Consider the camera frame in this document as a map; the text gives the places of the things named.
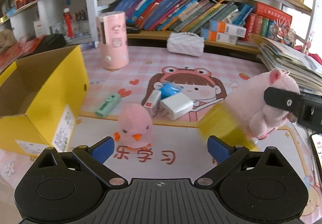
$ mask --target cartoon girl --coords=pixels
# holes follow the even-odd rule
[[[210,71],[203,68],[179,69],[167,66],[162,69],[162,73],[158,73],[150,79],[142,105],[145,104],[152,91],[160,89],[165,81],[181,88],[182,92],[193,100],[194,107],[189,113],[190,121],[197,121],[213,104],[227,96],[223,83],[219,79],[211,77]],[[207,109],[202,114],[197,114],[205,108]]]

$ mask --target ribbed gray plate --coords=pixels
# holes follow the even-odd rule
[[[215,193],[189,180],[141,180],[107,193],[102,204],[68,224],[251,224],[231,214]],[[300,220],[285,222],[300,224]],[[23,220],[21,224],[34,224]]]

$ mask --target yellow block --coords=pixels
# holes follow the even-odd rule
[[[230,146],[242,145],[258,151],[255,142],[248,139],[238,123],[232,118],[223,102],[218,102],[198,121],[201,136],[208,139],[214,135]]]
[[[0,148],[39,155],[68,148],[88,89],[80,47],[35,54],[0,75]]]

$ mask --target yellow transparent object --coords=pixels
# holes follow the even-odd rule
[[[230,146],[242,145],[251,151],[259,151],[256,143],[246,137],[222,101],[213,105],[211,110],[198,121],[198,128],[204,139],[214,135]]]

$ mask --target mint green object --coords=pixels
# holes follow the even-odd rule
[[[120,100],[121,96],[118,93],[109,94],[95,114],[101,118],[106,117],[120,103]]]

